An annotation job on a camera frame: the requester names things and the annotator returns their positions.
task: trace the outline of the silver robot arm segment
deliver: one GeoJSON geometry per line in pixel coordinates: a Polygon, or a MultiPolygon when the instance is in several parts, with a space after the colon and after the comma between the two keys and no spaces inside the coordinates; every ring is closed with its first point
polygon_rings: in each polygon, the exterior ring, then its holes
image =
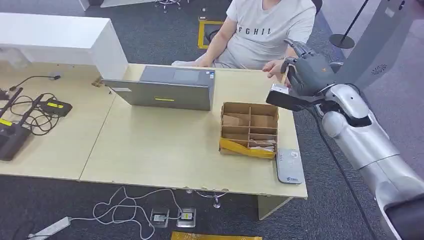
{"type": "Polygon", "coordinates": [[[322,124],[377,201],[382,225],[396,239],[424,239],[424,181],[403,161],[364,100],[350,86],[325,93],[340,111],[328,111],[322,124]]]}

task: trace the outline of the person's hand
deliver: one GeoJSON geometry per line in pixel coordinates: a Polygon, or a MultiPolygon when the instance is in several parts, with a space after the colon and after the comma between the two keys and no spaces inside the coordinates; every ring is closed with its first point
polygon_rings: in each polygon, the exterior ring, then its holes
{"type": "Polygon", "coordinates": [[[213,60],[208,59],[207,57],[202,57],[194,63],[194,67],[209,68],[212,66],[213,60]]]}
{"type": "Polygon", "coordinates": [[[270,79],[275,75],[281,75],[281,66],[284,63],[284,59],[269,61],[262,68],[262,72],[267,72],[267,77],[270,79]]]}
{"type": "MultiPolygon", "coordinates": [[[[267,77],[270,79],[273,76],[277,78],[279,82],[281,82],[283,79],[283,75],[281,74],[281,66],[284,63],[284,59],[279,60],[272,60],[269,61],[265,66],[262,68],[262,72],[268,73],[267,77]]],[[[286,87],[291,87],[289,80],[286,78],[284,81],[284,85],[286,87]]]]}

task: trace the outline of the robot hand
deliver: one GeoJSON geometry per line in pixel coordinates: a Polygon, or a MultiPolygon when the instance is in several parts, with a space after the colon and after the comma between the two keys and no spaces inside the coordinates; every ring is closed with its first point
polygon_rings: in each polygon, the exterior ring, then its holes
{"type": "Polygon", "coordinates": [[[285,73],[288,68],[287,77],[298,95],[312,97],[334,84],[334,72],[324,56],[303,42],[284,41],[293,48],[298,58],[287,57],[280,71],[285,73]]]}

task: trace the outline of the yellow floor marker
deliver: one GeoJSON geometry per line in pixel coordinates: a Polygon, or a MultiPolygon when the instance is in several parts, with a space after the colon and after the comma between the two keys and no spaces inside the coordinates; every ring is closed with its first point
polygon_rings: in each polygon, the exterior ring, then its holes
{"type": "Polygon", "coordinates": [[[199,49],[208,49],[209,45],[205,45],[205,25],[222,25],[223,21],[199,21],[199,32],[197,39],[197,47],[199,49]]]}
{"type": "Polygon", "coordinates": [[[173,231],[171,240],[262,240],[262,237],[203,235],[173,231]]]}

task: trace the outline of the laptop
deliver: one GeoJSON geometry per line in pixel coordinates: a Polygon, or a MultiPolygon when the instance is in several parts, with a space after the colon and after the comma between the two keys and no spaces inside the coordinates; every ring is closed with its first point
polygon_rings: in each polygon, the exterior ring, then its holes
{"type": "Polygon", "coordinates": [[[146,66],[139,81],[103,82],[131,105],[210,111],[215,71],[146,66]]]}

